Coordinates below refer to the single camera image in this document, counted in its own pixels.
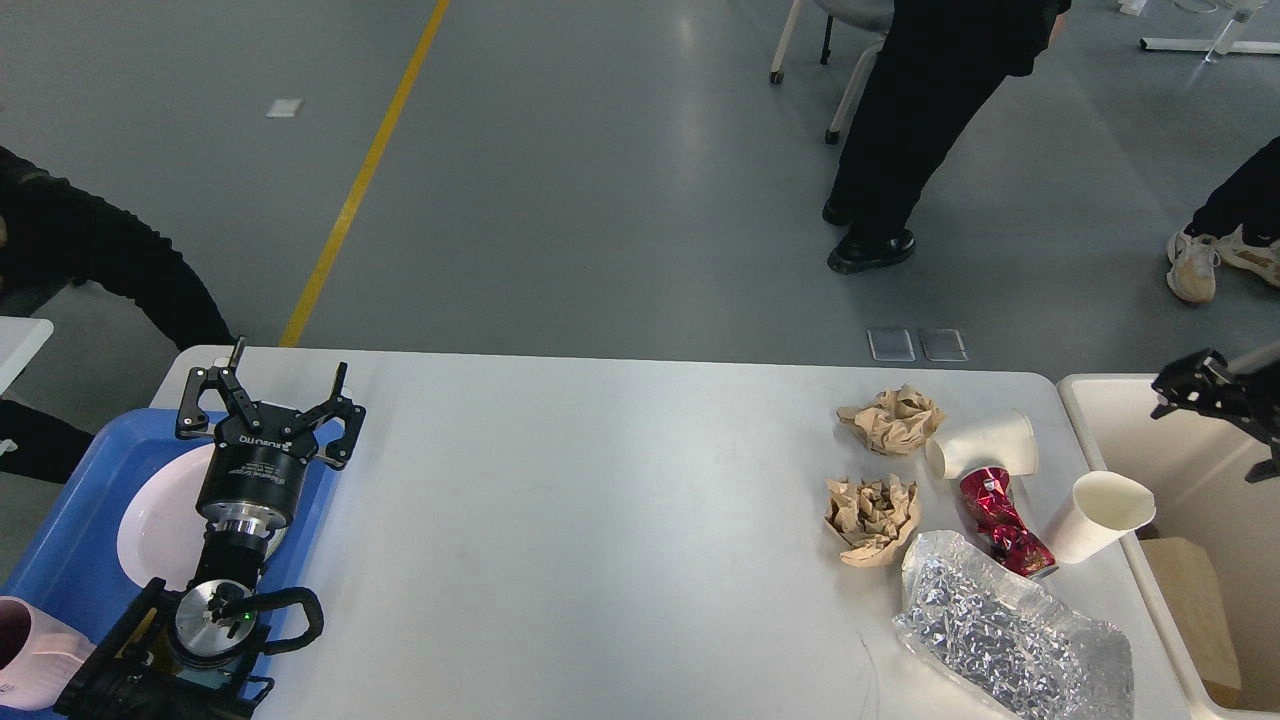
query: white table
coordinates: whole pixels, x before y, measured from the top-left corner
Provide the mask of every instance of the white table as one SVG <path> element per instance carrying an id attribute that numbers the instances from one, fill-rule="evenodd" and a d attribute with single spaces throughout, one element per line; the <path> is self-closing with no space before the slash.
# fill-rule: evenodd
<path id="1" fill-rule="evenodd" d="M 152 406 L 225 354 L 182 354 Z M 870 454 L 835 409 L 902 382 L 954 421 L 1021 409 L 1033 529 L 1088 469 L 1023 373 L 251 347 L 239 378 L 310 407 L 339 360 L 369 419 L 302 577 L 325 633 L 276 659 L 264 720 L 1001 717 L 899 642 L 897 568 L 838 561 L 827 477 L 895 471 L 923 530 L 963 524 L 919 454 Z M 1046 587 L 1129 637 L 1137 717 L 1188 717 L 1119 547 Z"/>
<path id="2" fill-rule="evenodd" d="M 51 334 L 54 324 L 49 320 L 0 316 L 0 392 L 9 388 Z"/>

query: pink cup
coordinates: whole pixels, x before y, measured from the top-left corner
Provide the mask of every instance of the pink cup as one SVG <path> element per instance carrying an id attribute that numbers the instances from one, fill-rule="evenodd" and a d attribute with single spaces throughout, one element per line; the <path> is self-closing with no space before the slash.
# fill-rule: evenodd
<path id="1" fill-rule="evenodd" d="M 0 706 L 44 710 L 93 652 L 93 643 L 17 597 L 0 596 Z"/>

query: blue tray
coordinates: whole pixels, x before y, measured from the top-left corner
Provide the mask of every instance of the blue tray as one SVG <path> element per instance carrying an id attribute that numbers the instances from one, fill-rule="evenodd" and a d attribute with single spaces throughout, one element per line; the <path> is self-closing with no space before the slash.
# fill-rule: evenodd
<path id="1" fill-rule="evenodd" d="M 175 413 L 134 410 L 99 432 L 9 580 L 0 585 L 0 594 L 20 597 L 84 633 L 91 642 L 102 642 L 129 601 L 142 592 L 124 574 L 115 555 L 115 536 L 124 510 L 156 470 L 210 442 L 174 438 Z M 223 416 L 211 413 L 210 421 Z M 321 446 L 338 436 L 325 432 L 335 428 L 337 423 L 330 423 L 316 433 Z M 335 474 L 323 462 L 312 462 L 307 469 L 297 515 L 268 562 L 259 583 L 261 592 L 297 584 L 307 551 L 324 521 Z M 268 614 L 264 620 L 273 626 L 273 638 L 279 637 L 284 624 L 282 611 Z M 253 673 L 265 674 L 268 660 L 260 657 Z M 61 716 L 52 710 L 26 712 L 0 707 L 0 720 L 46 717 Z"/>

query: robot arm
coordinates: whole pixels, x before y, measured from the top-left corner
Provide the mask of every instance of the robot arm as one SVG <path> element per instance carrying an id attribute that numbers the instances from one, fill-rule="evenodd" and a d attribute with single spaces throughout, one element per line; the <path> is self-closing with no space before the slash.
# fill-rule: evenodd
<path id="1" fill-rule="evenodd" d="M 1280 478 L 1280 342 L 1235 363 L 1201 350 L 1166 365 L 1151 387 L 1160 396 L 1152 418 L 1193 410 L 1226 420 L 1271 448 L 1271 460 L 1254 465 L 1244 479 Z"/>
<path id="2" fill-rule="evenodd" d="M 251 675 L 260 655 L 301 650 L 324 630 L 316 594 L 302 587 L 259 593 L 269 541 L 293 523 L 308 464 L 343 469 L 365 409 L 343 395 L 339 363 L 329 398 L 302 411 L 253 400 L 236 377 L 244 338 L 227 366 L 192 368 L 175 418 L 178 438 L 212 437 L 193 514 L 205 544 L 183 592 L 154 579 L 64 688 L 54 711 L 73 720 L 248 720 L 275 685 Z M 210 430 L 200 397 L 215 391 L 227 418 Z M 316 430 L 337 419 L 324 446 Z M 265 616 L 297 606 L 306 630 L 269 639 Z M 247 696 L 251 685 L 260 689 Z"/>

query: crumpled brown paper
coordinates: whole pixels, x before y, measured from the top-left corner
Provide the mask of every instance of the crumpled brown paper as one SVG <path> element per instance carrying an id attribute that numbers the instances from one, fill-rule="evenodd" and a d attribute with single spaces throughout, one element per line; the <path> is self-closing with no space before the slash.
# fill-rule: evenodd
<path id="1" fill-rule="evenodd" d="M 947 418 L 932 398 L 909 384 L 886 389 L 867 407 L 840 407 L 836 416 L 881 455 L 919 450 Z"/>
<path id="2" fill-rule="evenodd" d="M 915 483 L 904 486 L 891 474 L 858 487 L 851 487 L 847 478 L 828 479 L 827 489 L 831 491 L 827 527 L 850 546 L 840 553 L 840 560 L 856 568 L 877 568 L 901 557 L 906 541 L 920 524 Z"/>

